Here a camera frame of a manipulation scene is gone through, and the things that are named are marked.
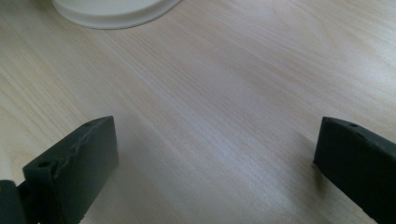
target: light wood tabletop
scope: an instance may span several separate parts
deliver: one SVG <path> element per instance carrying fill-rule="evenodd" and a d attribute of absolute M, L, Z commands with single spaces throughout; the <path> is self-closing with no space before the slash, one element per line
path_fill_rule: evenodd
<path fill-rule="evenodd" d="M 374 223 L 312 165 L 322 117 L 396 141 L 396 1 L 183 0 L 93 30 L 0 2 L 0 179 L 113 115 L 81 223 Z"/>

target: white plate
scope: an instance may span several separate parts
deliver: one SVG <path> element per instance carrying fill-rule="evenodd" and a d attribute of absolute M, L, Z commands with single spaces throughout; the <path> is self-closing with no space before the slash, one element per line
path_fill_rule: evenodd
<path fill-rule="evenodd" d="M 122 29 L 153 21 L 181 0 L 52 0 L 68 20 L 95 29 Z"/>

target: black object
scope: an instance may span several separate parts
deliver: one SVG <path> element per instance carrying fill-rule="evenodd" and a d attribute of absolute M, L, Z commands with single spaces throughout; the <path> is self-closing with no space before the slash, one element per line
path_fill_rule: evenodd
<path fill-rule="evenodd" d="M 314 164 L 378 223 L 396 223 L 396 145 L 354 123 L 323 118 Z"/>
<path fill-rule="evenodd" d="M 118 162 L 113 117 L 83 124 L 24 166 L 18 187 L 0 181 L 0 224 L 78 224 Z"/>

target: white object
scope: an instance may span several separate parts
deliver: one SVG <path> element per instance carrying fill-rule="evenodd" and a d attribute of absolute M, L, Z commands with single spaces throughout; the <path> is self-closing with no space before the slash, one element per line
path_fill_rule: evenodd
<path fill-rule="evenodd" d="M 122 29 L 153 21 L 181 0 L 52 0 L 68 20 L 95 29 Z"/>

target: white circular base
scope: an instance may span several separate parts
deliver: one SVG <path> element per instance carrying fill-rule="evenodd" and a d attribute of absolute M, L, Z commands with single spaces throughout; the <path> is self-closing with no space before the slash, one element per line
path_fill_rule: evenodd
<path fill-rule="evenodd" d="M 95 29 L 122 29 L 153 21 L 181 0 L 52 0 L 68 20 Z"/>

